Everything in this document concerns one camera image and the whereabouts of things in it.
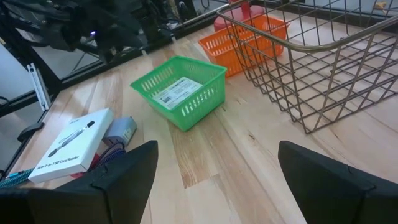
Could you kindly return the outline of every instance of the plastic basket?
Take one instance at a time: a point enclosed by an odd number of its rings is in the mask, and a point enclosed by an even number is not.
[[[286,39],[287,23],[282,20],[271,17],[267,18],[267,16],[258,16],[252,20],[246,21],[245,23],[250,24],[251,26],[254,26],[255,28],[264,32],[270,32],[272,35],[281,39]],[[230,35],[235,33],[235,31],[238,33],[238,38],[240,40],[247,40],[247,43],[252,46],[248,47],[245,45],[246,49],[244,49],[248,53],[250,59],[243,58],[242,55],[240,55],[238,58],[236,55],[234,48],[239,46],[236,39]],[[248,31],[241,26],[233,25],[232,27],[227,27],[199,40],[198,42],[203,47],[203,50],[205,50],[207,57],[212,63],[228,68],[226,73],[227,77],[242,72],[243,69],[241,63],[249,65],[252,64],[254,66],[256,62],[264,61],[264,57],[261,57],[259,53],[255,54],[253,49],[258,49],[262,52],[265,52],[271,58],[274,56],[272,42],[269,39],[261,35],[254,36],[253,32]],[[277,56],[280,55],[283,50],[283,46],[275,44],[275,53]]]
[[[176,56],[131,84],[155,110],[182,131],[190,129],[225,100],[226,68],[210,63]],[[187,77],[202,86],[188,98],[169,110],[153,97]]]

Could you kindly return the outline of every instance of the white product box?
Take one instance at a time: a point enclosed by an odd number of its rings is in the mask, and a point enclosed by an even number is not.
[[[36,165],[29,180],[39,183],[87,171],[113,118],[113,112],[107,108],[71,120]]]

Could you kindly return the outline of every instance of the metal wire basket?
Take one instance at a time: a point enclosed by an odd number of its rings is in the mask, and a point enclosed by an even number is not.
[[[244,74],[305,133],[397,93],[398,38],[386,32],[398,32],[392,0],[381,6],[361,0],[263,1],[267,17],[290,24],[286,40],[235,20],[233,9],[242,2],[218,15],[232,23],[227,30],[236,41],[234,50]],[[227,11],[231,17],[224,15]],[[257,42],[239,39],[241,29],[251,32],[254,40],[269,39],[273,51],[282,45],[283,54],[266,54],[269,50],[258,50]]]

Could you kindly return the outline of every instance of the wood grain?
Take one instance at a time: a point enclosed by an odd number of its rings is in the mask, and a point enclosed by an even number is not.
[[[313,22],[303,21],[304,27]],[[290,28],[292,35],[300,32],[293,25]],[[45,127],[28,143],[12,172],[35,166],[71,119],[110,107],[117,117],[132,116],[137,123],[129,150],[149,140],[159,142],[156,177],[142,218],[145,224],[305,223],[277,159],[281,140],[398,182],[397,98],[305,135],[302,126],[292,123],[241,74],[227,79],[226,101],[183,133],[129,86],[174,55],[207,62],[197,40],[212,32],[212,27],[204,28],[62,91],[44,119]],[[301,36],[294,41],[300,42]],[[52,189],[70,180],[25,187]]]

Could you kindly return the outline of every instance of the card reader box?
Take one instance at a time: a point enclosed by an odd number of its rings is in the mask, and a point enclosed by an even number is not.
[[[29,176],[33,183],[86,172],[114,113],[103,109],[71,120]]]

